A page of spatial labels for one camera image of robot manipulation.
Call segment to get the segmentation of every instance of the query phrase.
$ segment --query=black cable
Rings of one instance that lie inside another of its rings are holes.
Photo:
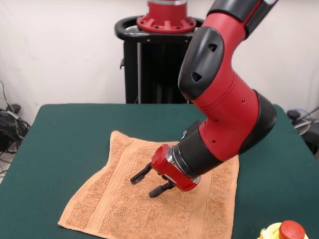
[[[318,111],[319,110],[319,106],[317,108],[315,108],[313,111],[309,112],[307,115],[303,116],[302,118],[300,118],[301,120],[303,120],[304,118],[312,115],[314,112]]]

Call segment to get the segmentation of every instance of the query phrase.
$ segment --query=black ring handle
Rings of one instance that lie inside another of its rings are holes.
[[[153,33],[139,30],[138,28],[133,30],[127,30],[128,27],[137,25],[137,18],[140,16],[130,16],[119,20],[115,24],[115,35],[124,41],[134,42],[185,42],[190,41],[194,36],[194,32],[187,33]],[[199,18],[193,18],[196,20],[196,27],[201,27],[203,20]]]

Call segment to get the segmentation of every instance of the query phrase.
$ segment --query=floor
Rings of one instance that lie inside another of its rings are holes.
[[[0,172],[6,171],[10,167],[10,163],[12,162],[14,158],[13,154],[4,153],[0,157]],[[0,183],[2,182],[3,178],[5,176],[5,172],[0,174]]]
[[[12,145],[9,148],[10,152],[16,151],[15,145]],[[10,153],[0,153],[0,184],[5,177],[6,171],[9,169],[10,164],[14,158],[15,154],[10,154]]]

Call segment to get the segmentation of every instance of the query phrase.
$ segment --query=black joint cover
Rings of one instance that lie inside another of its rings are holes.
[[[269,13],[269,11],[273,8],[273,5],[268,5],[263,2],[254,15],[249,19],[246,24],[246,38],[256,29],[256,27],[261,23],[261,21],[265,18],[265,16]]]
[[[259,116],[257,122],[240,148],[240,154],[246,152],[273,129],[277,121],[277,112],[269,100],[255,91],[259,101]]]
[[[178,148],[188,167],[184,171],[193,172],[194,174],[191,175],[193,178],[205,174],[222,163],[206,147],[200,136],[199,128],[185,137],[178,144]]]
[[[259,0],[216,0],[207,15],[223,12],[244,22]]]
[[[195,100],[213,82],[224,57],[224,41],[218,31],[200,27],[194,35],[178,78],[178,87],[184,97]]]

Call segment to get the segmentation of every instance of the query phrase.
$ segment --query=screw hole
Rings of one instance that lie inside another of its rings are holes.
[[[193,72],[192,77],[195,82],[198,82],[202,78],[202,76],[199,75],[197,72]]]
[[[216,51],[216,49],[217,49],[217,45],[214,44],[214,43],[209,43],[208,48],[209,48],[212,52],[214,52],[214,51]]]

